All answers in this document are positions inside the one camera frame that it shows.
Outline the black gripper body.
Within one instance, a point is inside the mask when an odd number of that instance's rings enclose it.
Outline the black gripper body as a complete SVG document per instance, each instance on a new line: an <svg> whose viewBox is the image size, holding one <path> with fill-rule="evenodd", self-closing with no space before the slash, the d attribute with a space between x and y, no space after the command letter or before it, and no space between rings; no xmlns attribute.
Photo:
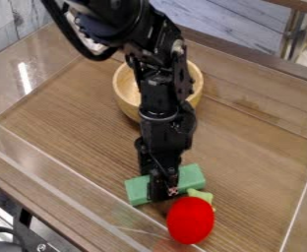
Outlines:
<svg viewBox="0 0 307 252"><path fill-rule="evenodd" d="M177 114L171 120L140 120L140 137L156 162L164 169L177 168L181 154L192 146L196 126L192 105L184 101L177 106Z"/></svg>

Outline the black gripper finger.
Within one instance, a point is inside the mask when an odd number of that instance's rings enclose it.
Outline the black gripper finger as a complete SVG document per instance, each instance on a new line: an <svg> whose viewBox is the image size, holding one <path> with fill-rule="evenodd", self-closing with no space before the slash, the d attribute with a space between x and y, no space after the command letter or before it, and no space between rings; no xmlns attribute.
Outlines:
<svg viewBox="0 0 307 252"><path fill-rule="evenodd" d="M149 171L148 199L165 201L179 195L179 172L171 167L167 172L157 168Z"/></svg>
<svg viewBox="0 0 307 252"><path fill-rule="evenodd" d="M156 175L157 166L153 161L153 157L149 153L147 145L144 144L143 138L139 137L135 140L135 148L137 151L137 163L139 163L139 172L141 175Z"/></svg>

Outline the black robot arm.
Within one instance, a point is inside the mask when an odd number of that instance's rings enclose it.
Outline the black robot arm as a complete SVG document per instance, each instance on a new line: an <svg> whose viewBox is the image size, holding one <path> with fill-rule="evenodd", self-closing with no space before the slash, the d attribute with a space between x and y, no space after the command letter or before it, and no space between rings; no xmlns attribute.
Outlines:
<svg viewBox="0 0 307 252"><path fill-rule="evenodd" d="M181 155L196 126L188 102L193 78L181 31L149 0L65 0L84 36L121 50L140 92L139 169L149 177L147 198L179 194Z"/></svg>

